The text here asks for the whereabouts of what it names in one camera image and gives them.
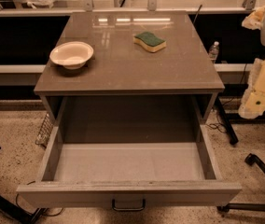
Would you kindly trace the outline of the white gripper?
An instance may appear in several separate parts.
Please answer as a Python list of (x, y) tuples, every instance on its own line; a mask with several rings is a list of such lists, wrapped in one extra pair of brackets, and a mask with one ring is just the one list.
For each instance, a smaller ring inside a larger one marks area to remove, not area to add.
[[(259, 7), (242, 21), (247, 29), (261, 29), (265, 15), (265, 6)], [(265, 60), (255, 59), (249, 73), (248, 88), (245, 90), (238, 109), (244, 119), (255, 119), (265, 111)]]

